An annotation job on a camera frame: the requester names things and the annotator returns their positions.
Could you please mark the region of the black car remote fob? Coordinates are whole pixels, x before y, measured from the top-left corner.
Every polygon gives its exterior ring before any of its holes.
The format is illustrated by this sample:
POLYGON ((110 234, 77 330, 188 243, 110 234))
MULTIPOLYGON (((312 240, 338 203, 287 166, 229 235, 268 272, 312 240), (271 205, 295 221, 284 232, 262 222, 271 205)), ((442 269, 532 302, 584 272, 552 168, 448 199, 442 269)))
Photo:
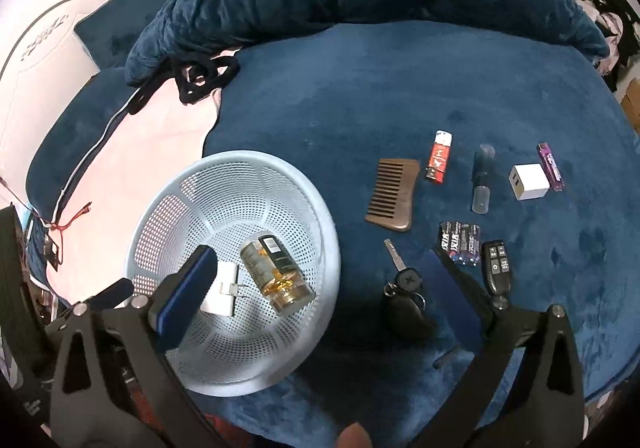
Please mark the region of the black car remote fob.
POLYGON ((501 240, 482 243, 482 272, 491 304, 498 310, 506 310, 512 289, 511 263, 506 254, 506 245, 501 240))

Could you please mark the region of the black key with fob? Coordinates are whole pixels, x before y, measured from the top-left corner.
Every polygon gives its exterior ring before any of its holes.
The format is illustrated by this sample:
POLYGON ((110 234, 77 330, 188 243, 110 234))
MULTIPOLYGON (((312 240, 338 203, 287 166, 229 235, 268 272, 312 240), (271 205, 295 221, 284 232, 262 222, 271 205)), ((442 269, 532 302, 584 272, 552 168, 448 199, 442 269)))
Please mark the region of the black key with fob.
POLYGON ((396 268, 395 278, 384 286, 384 298, 393 304, 401 315, 424 322, 426 301, 422 294, 420 274, 406 265, 392 240, 385 239, 384 246, 396 268))

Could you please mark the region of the pack of blue batteries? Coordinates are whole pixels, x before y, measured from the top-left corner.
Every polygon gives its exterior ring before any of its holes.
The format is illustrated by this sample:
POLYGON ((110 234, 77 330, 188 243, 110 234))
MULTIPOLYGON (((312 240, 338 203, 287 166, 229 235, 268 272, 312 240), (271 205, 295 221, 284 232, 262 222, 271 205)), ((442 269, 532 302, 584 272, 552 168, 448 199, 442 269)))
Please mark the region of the pack of blue batteries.
POLYGON ((480 262, 480 226, 444 220, 439 224, 438 245, 454 263, 476 266, 480 262))

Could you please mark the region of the brown wooden comb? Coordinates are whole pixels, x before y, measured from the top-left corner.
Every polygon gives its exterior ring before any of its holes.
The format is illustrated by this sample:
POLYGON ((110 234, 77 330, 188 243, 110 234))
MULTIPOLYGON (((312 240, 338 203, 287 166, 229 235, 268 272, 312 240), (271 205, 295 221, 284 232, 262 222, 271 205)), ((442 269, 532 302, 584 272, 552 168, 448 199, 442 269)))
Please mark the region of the brown wooden comb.
POLYGON ((380 159, 366 221, 405 232, 412 225, 413 193, 420 163, 413 159, 380 159))

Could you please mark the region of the white usb charger cube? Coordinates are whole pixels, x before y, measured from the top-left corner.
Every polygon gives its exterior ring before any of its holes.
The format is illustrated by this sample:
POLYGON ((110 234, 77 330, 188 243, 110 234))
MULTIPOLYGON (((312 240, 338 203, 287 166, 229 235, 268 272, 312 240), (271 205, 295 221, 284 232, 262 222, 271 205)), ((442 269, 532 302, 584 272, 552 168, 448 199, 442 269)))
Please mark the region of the white usb charger cube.
POLYGON ((539 163, 514 165, 509 182, 515 199, 519 201, 542 198, 550 189, 548 178, 539 163))

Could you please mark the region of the grey spray bottle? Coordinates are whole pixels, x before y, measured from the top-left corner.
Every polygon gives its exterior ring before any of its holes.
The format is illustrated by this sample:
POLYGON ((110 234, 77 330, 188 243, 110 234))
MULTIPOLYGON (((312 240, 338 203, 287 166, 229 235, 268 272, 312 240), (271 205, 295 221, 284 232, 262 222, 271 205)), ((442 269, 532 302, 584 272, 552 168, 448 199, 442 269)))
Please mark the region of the grey spray bottle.
POLYGON ((490 184, 494 174, 495 155, 496 150, 492 145, 481 144, 474 156, 471 210, 478 215, 485 215, 489 211, 490 184))

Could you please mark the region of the purple lighter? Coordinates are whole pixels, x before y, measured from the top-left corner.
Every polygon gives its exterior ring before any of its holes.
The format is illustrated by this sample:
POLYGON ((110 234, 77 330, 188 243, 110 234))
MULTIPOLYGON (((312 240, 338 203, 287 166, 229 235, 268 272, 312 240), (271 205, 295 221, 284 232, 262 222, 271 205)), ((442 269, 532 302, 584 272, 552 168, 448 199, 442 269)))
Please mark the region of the purple lighter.
POLYGON ((537 145, 537 152, 550 187, 556 192, 562 192, 565 188, 564 180, 548 142, 540 142, 537 145))

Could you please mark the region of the red white lighter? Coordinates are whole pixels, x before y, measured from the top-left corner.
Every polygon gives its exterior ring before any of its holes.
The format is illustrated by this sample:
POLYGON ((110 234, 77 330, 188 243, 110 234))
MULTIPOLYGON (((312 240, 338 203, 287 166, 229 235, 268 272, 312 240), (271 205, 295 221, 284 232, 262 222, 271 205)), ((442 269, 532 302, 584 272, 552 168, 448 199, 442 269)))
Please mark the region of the red white lighter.
POLYGON ((425 178, 436 184, 442 184, 446 174, 452 135, 446 130, 438 130, 434 137, 433 147, 427 161, 425 178))

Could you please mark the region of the white charger in basket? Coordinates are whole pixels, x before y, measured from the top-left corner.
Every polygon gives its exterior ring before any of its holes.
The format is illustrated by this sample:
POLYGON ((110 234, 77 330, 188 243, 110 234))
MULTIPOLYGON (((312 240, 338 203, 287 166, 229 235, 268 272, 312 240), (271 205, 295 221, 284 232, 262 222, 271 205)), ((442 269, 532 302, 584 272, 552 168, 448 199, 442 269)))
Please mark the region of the white charger in basket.
POLYGON ((201 304, 201 311, 207 315, 232 318, 238 298, 244 298, 244 283, 239 283, 239 265, 219 262, 217 275, 209 287, 201 304))

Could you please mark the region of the amber perfume bottle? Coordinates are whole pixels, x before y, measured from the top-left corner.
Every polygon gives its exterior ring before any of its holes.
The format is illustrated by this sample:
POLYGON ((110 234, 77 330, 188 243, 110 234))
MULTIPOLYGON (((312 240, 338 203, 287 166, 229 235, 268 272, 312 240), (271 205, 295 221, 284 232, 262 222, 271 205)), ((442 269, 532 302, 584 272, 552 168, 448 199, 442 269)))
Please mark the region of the amber perfume bottle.
POLYGON ((296 261, 274 234, 256 234, 241 246, 240 259, 273 310, 291 316, 310 304, 316 294, 296 261))

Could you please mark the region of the light blue plastic basket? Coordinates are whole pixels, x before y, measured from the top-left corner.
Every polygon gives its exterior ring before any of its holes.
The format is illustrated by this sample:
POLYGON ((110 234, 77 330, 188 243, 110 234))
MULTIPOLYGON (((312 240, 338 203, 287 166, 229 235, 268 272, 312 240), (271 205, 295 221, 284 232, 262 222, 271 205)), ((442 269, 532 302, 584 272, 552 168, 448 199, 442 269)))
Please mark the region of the light blue plastic basket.
POLYGON ((270 154, 233 150, 195 163, 151 204, 132 242, 127 276, 152 294, 201 244, 222 269, 218 286, 167 354, 195 393, 234 397, 258 392, 292 373, 317 346, 340 286, 334 221, 312 182, 270 154), (277 314, 246 271, 243 243, 272 234, 291 254, 316 297, 277 314))

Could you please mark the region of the cardboard box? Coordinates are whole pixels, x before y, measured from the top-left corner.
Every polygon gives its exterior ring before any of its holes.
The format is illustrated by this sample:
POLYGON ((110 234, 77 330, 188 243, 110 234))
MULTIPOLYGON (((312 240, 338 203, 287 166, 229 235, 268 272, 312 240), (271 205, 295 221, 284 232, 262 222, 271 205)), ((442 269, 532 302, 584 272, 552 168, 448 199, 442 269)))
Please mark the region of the cardboard box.
POLYGON ((638 78, 634 78, 627 86, 626 93, 623 96, 620 106, 625 113, 625 116, 634 129, 634 131, 640 133, 640 81, 638 78))

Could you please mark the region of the white pillow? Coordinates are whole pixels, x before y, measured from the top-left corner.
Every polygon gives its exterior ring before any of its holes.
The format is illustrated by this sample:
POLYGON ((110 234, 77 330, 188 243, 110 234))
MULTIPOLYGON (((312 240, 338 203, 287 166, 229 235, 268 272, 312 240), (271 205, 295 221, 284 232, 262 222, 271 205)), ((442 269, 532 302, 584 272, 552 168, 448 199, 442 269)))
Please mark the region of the white pillow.
POLYGON ((1 203, 26 198, 30 162, 98 68, 74 32, 108 0, 1 0, 1 203))

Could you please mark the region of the pile of clothes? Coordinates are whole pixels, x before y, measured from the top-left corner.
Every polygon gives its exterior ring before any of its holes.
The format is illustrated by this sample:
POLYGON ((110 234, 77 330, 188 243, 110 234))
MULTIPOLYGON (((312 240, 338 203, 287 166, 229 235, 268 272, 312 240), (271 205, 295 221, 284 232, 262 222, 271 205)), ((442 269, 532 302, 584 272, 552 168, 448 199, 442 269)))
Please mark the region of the pile of clothes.
POLYGON ((628 67, 639 58, 639 15, 628 0, 576 0, 608 43, 597 70, 613 93, 628 67))

